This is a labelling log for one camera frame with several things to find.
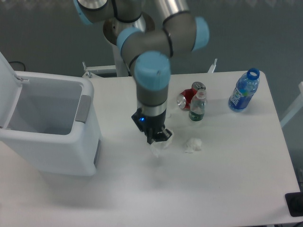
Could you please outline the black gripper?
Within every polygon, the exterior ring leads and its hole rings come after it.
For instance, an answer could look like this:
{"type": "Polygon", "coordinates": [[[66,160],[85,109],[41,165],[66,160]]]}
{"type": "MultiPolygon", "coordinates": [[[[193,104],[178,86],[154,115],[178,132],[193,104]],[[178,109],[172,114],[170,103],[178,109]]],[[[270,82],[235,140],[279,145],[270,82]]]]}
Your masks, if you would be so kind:
{"type": "Polygon", "coordinates": [[[165,116],[166,111],[157,116],[147,116],[143,114],[142,108],[138,108],[131,118],[139,131],[143,132],[147,137],[147,143],[152,144],[154,140],[163,142],[172,136],[172,132],[169,129],[165,129],[165,116]]]}

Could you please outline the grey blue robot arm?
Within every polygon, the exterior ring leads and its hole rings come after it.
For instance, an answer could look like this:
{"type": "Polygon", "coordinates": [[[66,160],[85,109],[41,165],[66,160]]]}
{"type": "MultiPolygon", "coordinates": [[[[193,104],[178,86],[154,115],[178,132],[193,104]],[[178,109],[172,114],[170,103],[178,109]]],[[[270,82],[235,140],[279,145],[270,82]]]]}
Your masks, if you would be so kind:
{"type": "Polygon", "coordinates": [[[184,0],[158,0],[162,29],[145,32],[134,25],[143,16],[139,0],[76,0],[74,5],[84,23],[115,19],[127,25],[117,34],[116,46],[136,83],[137,110],[132,120],[149,144],[167,141],[172,135],[164,124],[169,60],[207,45],[210,32],[205,19],[192,16],[184,0]]]}

